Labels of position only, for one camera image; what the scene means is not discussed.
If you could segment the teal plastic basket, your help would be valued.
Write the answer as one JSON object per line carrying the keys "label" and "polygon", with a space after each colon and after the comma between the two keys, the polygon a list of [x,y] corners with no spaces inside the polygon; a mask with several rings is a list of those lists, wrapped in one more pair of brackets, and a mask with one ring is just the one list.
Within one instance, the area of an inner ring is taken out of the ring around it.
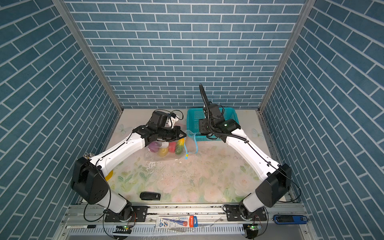
{"label": "teal plastic basket", "polygon": [[[233,119],[237,123],[239,123],[237,113],[235,109],[233,108],[223,108],[222,106],[219,106],[220,110],[224,110],[224,118],[225,120]],[[199,129],[199,120],[200,119],[205,119],[205,114],[203,109],[199,108],[193,108],[193,109],[188,109],[187,112],[187,130],[192,132],[191,134],[188,134],[190,138],[196,137],[197,142],[201,141],[220,141],[219,138],[216,138],[215,136],[212,137],[212,139],[208,139],[206,136],[202,135],[200,133]]]}

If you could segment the red toy pepper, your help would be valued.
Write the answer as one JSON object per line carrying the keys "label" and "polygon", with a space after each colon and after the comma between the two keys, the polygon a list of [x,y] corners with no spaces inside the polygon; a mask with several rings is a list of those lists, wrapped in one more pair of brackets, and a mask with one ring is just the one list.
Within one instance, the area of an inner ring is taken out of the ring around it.
{"label": "red toy pepper", "polygon": [[169,153],[175,153],[177,142],[170,142],[168,146]]}

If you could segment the purple toy onion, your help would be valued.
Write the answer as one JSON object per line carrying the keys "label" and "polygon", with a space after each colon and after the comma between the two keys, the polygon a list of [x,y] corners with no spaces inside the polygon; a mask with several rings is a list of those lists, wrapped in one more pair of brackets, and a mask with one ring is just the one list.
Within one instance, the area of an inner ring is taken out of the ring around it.
{"label": "purple toy onion", "polygon": [[148,145],[148,149],[149,151],[153,152],[153,153],[157,153],[159,151],[159,149],[161,148],[162,144],[159,143],[159,142],[152,142]]}

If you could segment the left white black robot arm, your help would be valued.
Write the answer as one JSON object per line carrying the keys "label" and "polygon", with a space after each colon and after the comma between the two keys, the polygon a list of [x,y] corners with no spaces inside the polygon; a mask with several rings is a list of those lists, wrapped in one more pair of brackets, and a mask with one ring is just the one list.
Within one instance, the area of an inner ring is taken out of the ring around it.
{"label": "left white black robot arm", "polygon": [[90,159],[81,157],[75,162],[71,188],[88,204],[100,205],[114,213],[119,221],[132,218],[132,204],[112,191],[106,176],[133,153],[147,147],[152,142],[175,142],[187,136],[180,126],[173,128],[142,125],[110,149]]}

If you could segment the yellow toy potato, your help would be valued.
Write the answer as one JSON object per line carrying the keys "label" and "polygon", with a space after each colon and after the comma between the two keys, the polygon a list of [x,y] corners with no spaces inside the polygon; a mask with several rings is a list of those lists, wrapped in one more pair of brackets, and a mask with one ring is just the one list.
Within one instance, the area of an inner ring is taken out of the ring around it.
{"label": "yellow toy potato", "polygon": [[159,148],[158,156],[165,157],[169,153],[169,148]]}

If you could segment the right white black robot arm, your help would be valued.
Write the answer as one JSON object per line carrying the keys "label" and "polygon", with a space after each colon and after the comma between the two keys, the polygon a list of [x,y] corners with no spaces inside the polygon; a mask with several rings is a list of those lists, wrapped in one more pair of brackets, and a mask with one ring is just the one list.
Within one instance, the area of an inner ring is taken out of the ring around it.
{"label": "right white black robot arm", "polygon": [[212,134],[235,149],[259,175],[262,183],[239,202],[239,212],[245,220],[256,215],[256,211],[271,208],[291,188],[292,169],[287,164],[278,162],[265,154],[246,135],[240,125],[233,119],[218,121],[215,126],[208,119],[199,120],[202,135]]}

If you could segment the clear zip top bag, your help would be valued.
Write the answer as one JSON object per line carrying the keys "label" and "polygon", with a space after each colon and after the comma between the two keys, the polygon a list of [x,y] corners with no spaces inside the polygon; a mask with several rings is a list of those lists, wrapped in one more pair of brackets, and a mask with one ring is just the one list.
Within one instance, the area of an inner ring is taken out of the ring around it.
{"label": "clear zip top bag", "polygon": [[[190,138],[188,136],[188,134],[191,134],[191,133],[192,132],[187,130],[187,137],[184,138],[185,139],[185,149],[181,155],[176,155],[175,153],[168,153],[165,157],[161,158],[160,156],[158,156],[158,152],[153,153],[153,152],[149,151],[148,147],[145,147],[144,159],[151,162],[151,163],[152,162],[153,163],[154,162],[161,162],[161,161],[170,161],[170,160],[181,160],[181,159],[187,160],[191,155],[196,155],[198,153],[198,150],[199,150],[198,142],[196,141],[196,137]],[[195,144],[195,148],[194,148],[195,151],[194,152],[191,152],[188,150],[188,147],[187,147],[187,139],[188,138],[192,139],[193,143]],[[160,141],[157,141],[157,142],[162,144],[161,148],[168,148],[168,146],[169,146],[168,142],[160,142]]]}

